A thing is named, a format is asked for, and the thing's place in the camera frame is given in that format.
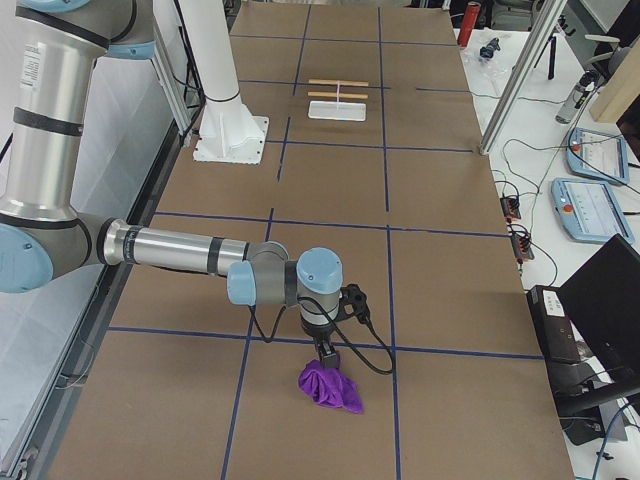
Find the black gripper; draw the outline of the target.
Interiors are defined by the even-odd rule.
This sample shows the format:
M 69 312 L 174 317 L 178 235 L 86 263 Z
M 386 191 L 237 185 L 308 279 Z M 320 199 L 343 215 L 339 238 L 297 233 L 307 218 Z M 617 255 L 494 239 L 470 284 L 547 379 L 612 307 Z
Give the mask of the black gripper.
M 306 320 L 302 320 L 301 325 L 303 331 L 313 339 L 321 366 L 325 369 L 338 369 L 340 355 L 331 340 L 335 328 L 330 323 L 317 325 Z

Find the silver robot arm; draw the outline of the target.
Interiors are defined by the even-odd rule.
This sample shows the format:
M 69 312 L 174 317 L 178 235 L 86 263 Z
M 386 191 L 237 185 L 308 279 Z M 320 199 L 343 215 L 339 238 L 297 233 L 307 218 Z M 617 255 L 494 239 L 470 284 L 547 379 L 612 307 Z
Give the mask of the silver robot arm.
M 70 203 L 96 61 L 149 59 L 149 1 L 20 1 L 26 40 L 6 189 L 1 198 L 1 289 L 24 293 L 90 264 L 150 265 L 220 276 L 236 305 L 298 307 L 325 368 L 346 294 L 342 265 L 315 247 L 298 259 L 275 242 L 156 230 L 80 213 Z

